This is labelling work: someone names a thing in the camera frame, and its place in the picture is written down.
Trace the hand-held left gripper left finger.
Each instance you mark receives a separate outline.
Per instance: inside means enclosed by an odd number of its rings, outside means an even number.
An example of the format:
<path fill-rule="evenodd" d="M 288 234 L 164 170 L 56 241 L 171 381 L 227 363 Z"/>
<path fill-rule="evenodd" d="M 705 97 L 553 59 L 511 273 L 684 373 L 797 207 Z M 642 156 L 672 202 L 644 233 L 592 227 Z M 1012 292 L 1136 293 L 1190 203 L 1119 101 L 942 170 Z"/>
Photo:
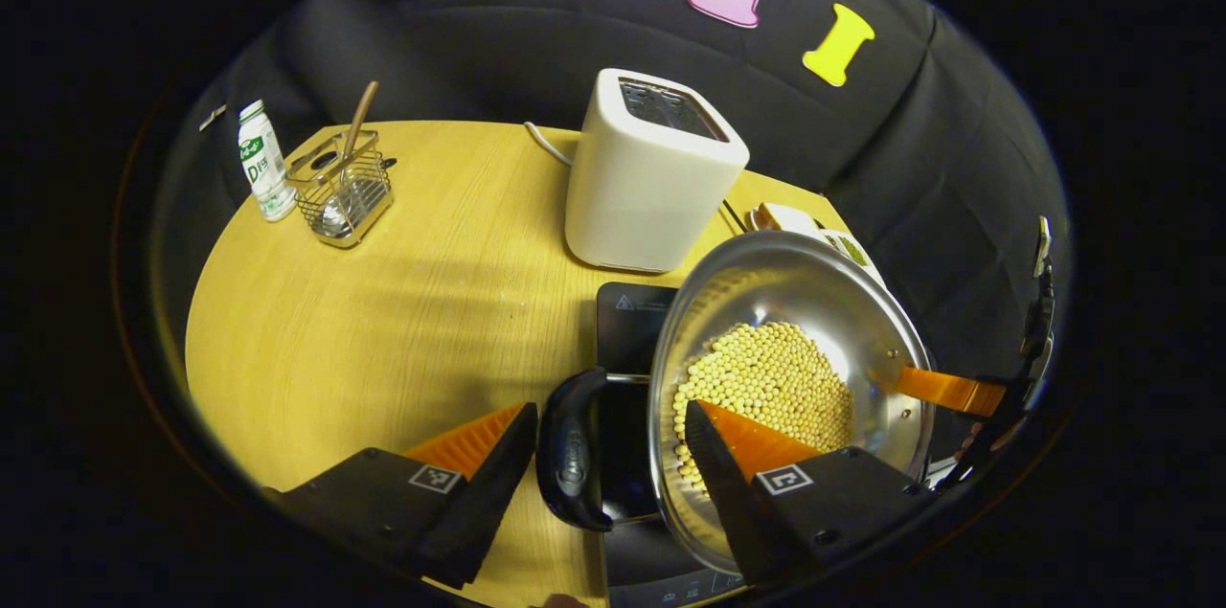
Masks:
<path fill-rule="evenodd" d="M 474 581 L 537 445 L 538 412 L 520 402 L 402 454 L 358 452 L 264 498 L 303 530 L 390 572 L 451 588 Z"/>

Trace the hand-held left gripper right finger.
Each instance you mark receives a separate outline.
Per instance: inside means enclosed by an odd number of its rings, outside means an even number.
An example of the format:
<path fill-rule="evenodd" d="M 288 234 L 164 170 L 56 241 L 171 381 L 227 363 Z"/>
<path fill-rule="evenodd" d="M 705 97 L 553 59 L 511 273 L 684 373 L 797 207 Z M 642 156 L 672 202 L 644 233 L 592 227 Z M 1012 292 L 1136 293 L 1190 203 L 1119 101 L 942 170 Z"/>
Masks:
<path fill-rule="evenodd" d="M 839 572 L 935 503 L 863 447 L 820 451 L 709 400 L 687 403 L 687 444 L 750 586 Z"/>

